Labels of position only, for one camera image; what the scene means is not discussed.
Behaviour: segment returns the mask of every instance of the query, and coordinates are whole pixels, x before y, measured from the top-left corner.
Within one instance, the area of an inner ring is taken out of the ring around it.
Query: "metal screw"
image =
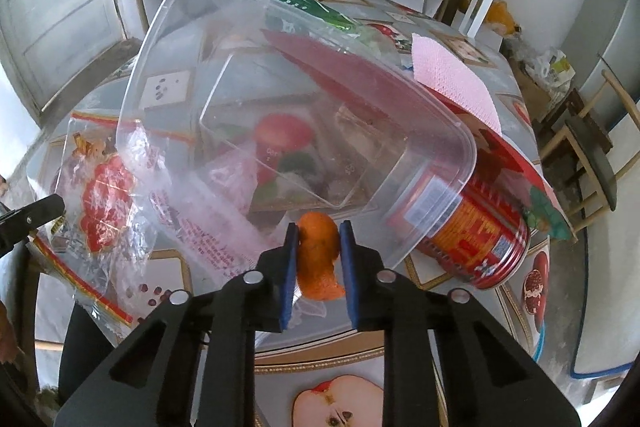
[[[396,274],[391,270],[380,270],[378,272],[378,280],[385,284],[391,284],[396,280]]]
[[[456,288],[451,292],[451,300],[458,304],[468,303],[470,298],[471,294],[462,288]]]
[[[244,279],[244,282],[247,284],[257,284],[264,279],[264,275],[262,275],[262,272],[258,272],[258,270],[251,270],[251,272],[245,273],[242,279]]]
[[[184,304],[189,300],[189,293],[185,290],[176,290],[175,292],[169,295],[169,302],[171,304]]]

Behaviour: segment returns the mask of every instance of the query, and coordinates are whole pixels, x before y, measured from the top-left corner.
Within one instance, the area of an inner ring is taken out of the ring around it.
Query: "clear plastic container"
[[[476,161],[472,135],[427,90],[277,0],[164,0],[116,145],[157,223],[215,284],[308,210],[350,219],[394,267]]]

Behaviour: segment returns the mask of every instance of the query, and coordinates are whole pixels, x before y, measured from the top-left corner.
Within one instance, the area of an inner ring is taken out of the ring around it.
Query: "red can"
[[[529,227],[499,190],[472,176],[417,245],[450,274],[486,290],[504,283],[524,260]]]

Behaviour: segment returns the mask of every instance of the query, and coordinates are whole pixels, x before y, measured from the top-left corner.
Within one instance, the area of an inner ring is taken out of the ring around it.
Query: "door panel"
[[[0,0],[12,84],[41,110],[97,55],[124,38],[114,0]]]

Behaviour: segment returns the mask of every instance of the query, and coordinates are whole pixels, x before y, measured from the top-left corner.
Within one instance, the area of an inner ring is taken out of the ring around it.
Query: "orange figurine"
[[[320,212],[307,212],[300,218],[298,229],[300,246],[296,263],[302,295],[316,301],[344,297],[344,288],[334,274],[334,262],[340,253],[340,234],[333,219]]]

